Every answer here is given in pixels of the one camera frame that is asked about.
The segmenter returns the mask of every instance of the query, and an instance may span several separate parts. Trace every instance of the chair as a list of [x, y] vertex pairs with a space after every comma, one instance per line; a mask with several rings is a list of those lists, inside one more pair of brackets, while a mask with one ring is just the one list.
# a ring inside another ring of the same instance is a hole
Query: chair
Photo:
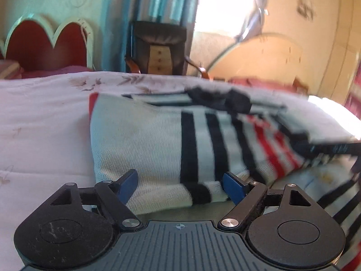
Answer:
[[131, 73], [183, 75], [184, 62], [194, 66], [202, 78], [210, 79], [205, 68], [185, 56], [187, 29], [149, 21], [135, 21], [131, 28], [131, 55], [125, 62]]

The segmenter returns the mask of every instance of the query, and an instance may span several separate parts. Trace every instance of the beige wall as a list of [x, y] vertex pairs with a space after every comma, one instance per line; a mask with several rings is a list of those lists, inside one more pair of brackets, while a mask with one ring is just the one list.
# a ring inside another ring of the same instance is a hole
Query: beige wall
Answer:
[[0, 0], [0, 37], [5, 39], [13, 23], [29, 13], [45, 15], [54, 27], [70, 16], [82, 17], [94, 31], [94, 65], [97, 68], [102, 49], [100, 19], [103, 11], [102, 0]]
[[316, 93], [322, 81], [332, 46], [338, 19], [339, 0], [311, 0], [316, 16], [305, 20], [296, 11], [297, 0], [268, 0], [269, 16], [263, 32], [286, 35], [298, 43], [313, 71], [310, 92]]
[[318, 95], [344, 104], [361, 51], [361, 0], [340, 0], [335, 42]]

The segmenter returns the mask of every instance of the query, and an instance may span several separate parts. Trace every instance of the crosshair marking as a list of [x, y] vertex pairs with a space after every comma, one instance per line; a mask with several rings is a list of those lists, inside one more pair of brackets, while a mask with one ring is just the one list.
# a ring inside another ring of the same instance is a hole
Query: crosshair marking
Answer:
[[177, 227], [179, 230], [181, 230], [181, 229], [183, 229], [183, 228], [185, 227], [185, 225], [182, 224], [182, 223], [179, 223], [179, 224], [176, 225], [176, 227]]

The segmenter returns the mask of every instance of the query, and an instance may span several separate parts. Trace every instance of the bed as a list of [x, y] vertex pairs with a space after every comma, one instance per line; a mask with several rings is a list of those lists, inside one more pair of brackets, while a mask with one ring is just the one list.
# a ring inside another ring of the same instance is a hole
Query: bed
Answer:
[[[70, 23], [75, 23], [76, 27], [84, 25], [78, 22], [79, 20], [72, 20]], [[10, 32], [12, 35], [19, 25], [21, 21]], [[52, 46], [55, 48], [63, 31], [64, 28], [58, 29], [52, 37]], [[9, 50], [12, 35], [9, 35], [4, 45], [3, 54], [7, 59], [11, 54]], [[83, 36], [79, 39], [80, 44], [85, 42], [90, 44], [91, 32], [87, 33], [87, 40], [83, 40]], [[81, 63], [72, 61], [71, 64], [87, 68], [92, 66], [90, 46], [83, 46], [84, 50], [86, 60], [83, 56]], [[49, 71], [70, 64], [60, 65], [58, 61], [55, 62], [52, 67], [33, 66], [27, 67], [27, 71]], [[13, 234], [17, 226], [44, 200], [67, 182], [75, 182], [79, 187], [94, 186], [88, 112], [91, 93], [118, 96], [131, 93], [170, 93], [195, 86], [223, 92], [235, 88], [254, 101], [285, 105], [294, 118], [309, 131], [310, 139], [314, 142], [346, 142], [354, 137], [306, 96], [279, 90], [231, 86], [196, 77], [106, 71], [0, 80], [0, 270], [17, 271], [22, 268], [22, 261], [13, 244]], [[168, 210], [158, 214], [148, 213], [142, 218], [219, 219], [229, 207], [232, 204], [213, 203], [183, 211], [178, 209], [176, 212]]]

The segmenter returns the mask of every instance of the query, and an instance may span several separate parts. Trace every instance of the pillow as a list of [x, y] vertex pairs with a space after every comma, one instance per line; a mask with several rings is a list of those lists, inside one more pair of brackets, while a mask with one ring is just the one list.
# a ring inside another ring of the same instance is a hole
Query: pillow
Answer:
[[22, 71], [17, 61], [0, 60], [0, 79], [21, 79]]
[[[303, 127], [290, 119], [293, 127], [287, 129], [293, 132], [283, 135], [270, 114], [282, 117], [286, 127], [285, 113], [272, 112], [267, 101], [258, 110], [265, 119], [247, 114], [250, 107], [242, 107], [242, 102], [250, 99], [236, 93], [194, 88], [163, 95], [91, 94], [96, 181], [117, 180], [136, 169], [139, 186], [127, 205], [135, 214], [144, 214], [225, 201], [221, 181], [229, 168], [244, 180], [251, 176], [269, 184], [299, 168], [303, 158], [292, 151], [289, 137], [306, 140]], [[246, 114], [236, 107], [245, 108]]]
[[297, 93], [297, 89], [291, 85], [284, 85], [275, 80], [263, 80], [255, 77], [232, 77], [229, 81], [230, 84], [237, 84], [241, 86], [251, 86], [257, 88], [266, 88], [270, 90], [287, 91]]

